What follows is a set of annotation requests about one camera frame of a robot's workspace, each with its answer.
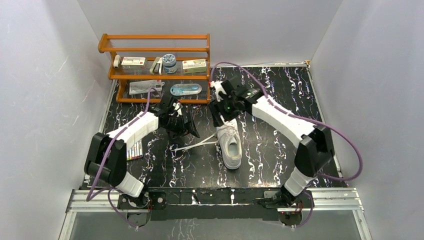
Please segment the white shoelace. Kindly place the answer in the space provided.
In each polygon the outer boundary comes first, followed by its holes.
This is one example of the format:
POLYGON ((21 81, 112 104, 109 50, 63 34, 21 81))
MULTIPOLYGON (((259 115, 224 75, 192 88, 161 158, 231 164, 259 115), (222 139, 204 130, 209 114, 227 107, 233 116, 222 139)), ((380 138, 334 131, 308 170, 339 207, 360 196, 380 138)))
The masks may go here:
POLYGON ((223 126, 216 127, 215 133, 204 140, 192 145, 176 148, 173 151, 185 151, 210 144, 218 144, 220 147, 225 147, 227 144, 231 144, 232 140, 237 142, 236 135, 238 135, 238 124, 233 119, 232 121, 226 122, 223 126))

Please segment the white sneaker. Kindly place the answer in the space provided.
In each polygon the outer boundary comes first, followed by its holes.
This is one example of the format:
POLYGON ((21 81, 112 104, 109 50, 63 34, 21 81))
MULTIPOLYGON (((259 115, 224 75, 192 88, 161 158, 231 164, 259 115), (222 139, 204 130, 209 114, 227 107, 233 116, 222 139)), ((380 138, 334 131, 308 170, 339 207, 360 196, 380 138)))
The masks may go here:
POLYGON ((242 159, 242 141, 236 119, 216 128, 217 139, 226 168, 238 169, 242 159))

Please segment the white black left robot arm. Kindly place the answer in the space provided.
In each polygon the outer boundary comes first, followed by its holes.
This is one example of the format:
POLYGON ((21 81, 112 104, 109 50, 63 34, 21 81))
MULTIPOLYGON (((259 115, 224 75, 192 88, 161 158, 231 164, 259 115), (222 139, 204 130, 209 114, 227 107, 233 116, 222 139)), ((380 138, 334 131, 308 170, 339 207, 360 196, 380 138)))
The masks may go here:
POLYGON ((163 128, 170 139, 200 135, 191 115, 172 95, 165 95, 159 103, 147 106, 145 111, 120 128, 108 133, 96 133, 88 149, 84 164, 85 174, 94 178, 93 185, 103 181, 130 197, 137 208, 149 203, 144 183, 127 170, 129 149, 145 136, 163 128))

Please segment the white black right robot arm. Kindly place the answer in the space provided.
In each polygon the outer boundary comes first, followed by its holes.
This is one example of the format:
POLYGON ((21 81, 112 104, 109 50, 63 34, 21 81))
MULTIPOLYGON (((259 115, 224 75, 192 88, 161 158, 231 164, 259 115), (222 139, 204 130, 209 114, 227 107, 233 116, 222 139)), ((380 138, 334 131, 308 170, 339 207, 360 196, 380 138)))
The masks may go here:
POLYGON ((296 153, 290 177, 277 193, 265 196, 258 203, 266 207, 295 207, 307 185, 335 155, 331 130, 289 113, 270 96, 258 88, 246 87, 236 77, 212 81, 209 86, 215 91, 215 99, 208 106, 215 127, 248 113, 274 127, 294 145, 296 153))

